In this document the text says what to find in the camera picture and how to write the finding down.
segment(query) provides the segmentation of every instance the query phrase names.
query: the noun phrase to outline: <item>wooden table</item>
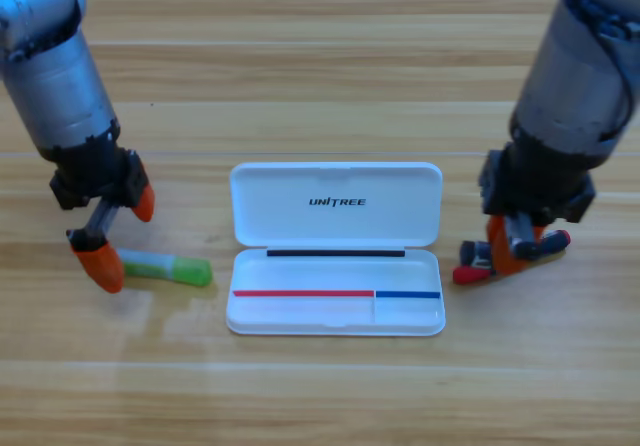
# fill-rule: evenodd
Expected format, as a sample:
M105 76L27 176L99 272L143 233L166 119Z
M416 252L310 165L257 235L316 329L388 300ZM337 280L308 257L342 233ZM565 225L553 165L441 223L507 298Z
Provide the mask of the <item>wooden table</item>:
M0 115L3 445L640 444L640 135L595 173L568 254L483 287L476 177L554 0L90 0L84 29L157 192L119 246L210 258L205 290L108 296L6 96ZM228 174L244 161L419 160L445 177L431 249L448 325L426 339L231 334Z

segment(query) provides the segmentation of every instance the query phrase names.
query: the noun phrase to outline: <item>marker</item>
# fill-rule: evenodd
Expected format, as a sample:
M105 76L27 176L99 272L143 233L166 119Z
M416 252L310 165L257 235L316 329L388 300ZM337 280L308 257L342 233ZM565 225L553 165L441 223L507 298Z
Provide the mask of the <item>marker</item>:
M128 249L118 249L118 256L128 276L167 279L197 287L207 286L213 279L211 264L206 259Z
M564 251L569 244L571 236L567 231L549 231L540 239L542 255L538 261ZM476 283L496 275L491 259L491 246L486 241L464 241L460 246L460 264L453 270L453 282L456 284Z

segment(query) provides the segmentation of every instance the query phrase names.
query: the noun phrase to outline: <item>red cap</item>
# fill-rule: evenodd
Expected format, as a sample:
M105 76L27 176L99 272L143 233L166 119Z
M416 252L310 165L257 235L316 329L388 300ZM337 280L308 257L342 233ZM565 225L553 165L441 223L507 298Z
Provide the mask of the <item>red cap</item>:
M490 277L490 269L472 268L471 266L458 266L453 270L453 282L456 284L476 283Z

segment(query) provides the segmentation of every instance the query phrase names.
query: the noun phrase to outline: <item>silver robot arm segment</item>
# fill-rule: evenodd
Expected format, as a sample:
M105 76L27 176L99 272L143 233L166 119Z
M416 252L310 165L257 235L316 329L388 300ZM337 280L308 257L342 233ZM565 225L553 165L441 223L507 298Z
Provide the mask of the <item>silver robot arm segment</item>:
M127 207L149 221L154 196L138 155L117 145L120 124L80 29L85 12L86 0L0 0L0 64L35 147L57 166L50 186L61 208L101 198L68 237L87 273L117 292L124 273L106 239L113 213Z
M582 219L596 194L589 170L613 153L639 96L640 0L559 0L512 142L489 153L479 180L483 211L504 217L512 255L536 258L533 227Z

